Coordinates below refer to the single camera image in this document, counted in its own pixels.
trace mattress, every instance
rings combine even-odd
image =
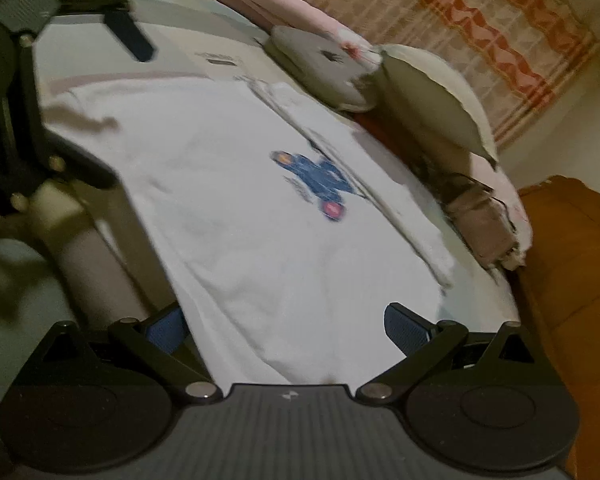
[[[43,102],[86,84],[133,78],[196,76],[222,81],[246,76],[299,89],[264,54],[260,43],[266,35],[219,2],[131,1],[142,30],[157,47],[154,60],[145,64],[133,61],[93,16],[56,18],[36,43]],[[347,124],[344,118],[338,120]],[[378,167],[417,200],[426,218],[439,229],[443,244],[455,261],[450,276],[452,286],[441,293],[435,308],[426,312],[427,317],[433,322],[458,320],[480,332],[492,332],[505,320],[518,319],[504,276],[497,271],[487,272],[477,264],[435,200],[395,157],[366,132],[357,130],[356,135],[359,146]],[[124,190],[98,192],[80,183],[75,187],[99,231],[150,301],[161,308],[176,296],[180,298],[178,293],[182,292],[176,290],[174,295],[166,273],[155,272],[160,265],[156,264],[154,248],[139,237],[144,226],[138,222]],[[373,355],[373,345],[366,350]]]

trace shirt print graphic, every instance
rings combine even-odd
[[[318,197],[318,207],[329,220],[342,220],[346,208],[340,192],[355,194],[355,191],[336,165],[324,156],[316,163],[304,155],[287,152],[271,152],[271,158],[304,182]]]

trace folded cloth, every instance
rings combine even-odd
[[[284,22],[282,24],[320,34],[335,41],[342,50],[348,52],[353,59],[368,70],[373,70],[380,64],[380,56],[372,51],[372,45],[365,38],[304,0],[242,1],[248,6],[256,4],[265,9],[277,19],[282,20]]]
[[[517,245],[501,263],[508,270],[525,264],[526,252],[531,248],[533,231],[520,196],[501,166],[495,170],[488,161],[475,153],[456,146],[445,137],[428,131],[418,136],[423,150],[445,173],[468,176],[493,189],[494,197],[507,210],[507,217],[515,228]]]
[[[445,316],[455,260],[440,232],[291,87],[119,80],[49,104],[51,129],[119,173],[223,390],[356,389],[404,357],[384,334],[388,303]]]

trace orange patterned curtain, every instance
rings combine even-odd
[[[438,54],[480,98],[505,146],[599,47],[560,0],[306,0],[374,44]]]

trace white t-shirt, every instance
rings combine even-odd
[[[51,105],[49,127],[120,174],[223,390],[357,388],[404,357],[384,334],[388,303],[437,320],[431,262],[364,196],[361,173],[247,83],[102,82]]]

